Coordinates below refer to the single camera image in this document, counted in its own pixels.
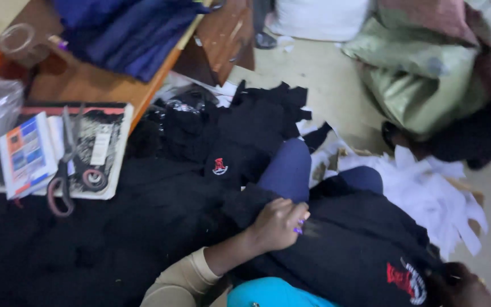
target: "navy trousers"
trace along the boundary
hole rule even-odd
[[[310,168],[308,146],[302,140],[290,139],[282,144],[257,185],[289,198],[294,203],[307,202],[310,197]],[[356,189],[383,193],[382,178],[370,167],[352,168],[342,171],[338,176]]]

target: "tiled floor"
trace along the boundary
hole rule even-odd
[[[256,71],[240,67],[230,80],[247,80],[249,87],[271,88],[284,81],[308,87],[308,106],[314,119],[326,120],[353,147],[374,152],[387,150],[380,137],[383,117],[368,98],[352,61],[332,43],[296,40],[291,53],[256,50]],[[491,165],[468,174],[469,181],[486,195],[485,211],[490,231],[481,238],[482,251],[476,257],[460,245],[452,260],[467,263],[486,280],[491,290]]]

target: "turquoise fabric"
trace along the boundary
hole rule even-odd
[[[340,307],[292,287],[281,278],[265,277],[242,283],[227,297],[227,307]]]

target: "beige sleeve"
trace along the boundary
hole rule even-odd
[[[195,307],[195,300],[219,278],[208,267],[201,248],[160,273],[145,293],[141,307]]]

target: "scissor handle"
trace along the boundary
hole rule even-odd
[[[55,191],[60,187],[62,189],[62,202],[67,208],[66,211],[61,211],[56,204]],[[73,213],[75,209],[75,203],[69,195],[69,178],[68,178],[68,164],[59,161],[58,171],[56,175],[50,180],[46,189],[46,198],[49,203],[49,209],[58,217],[68,217]]]

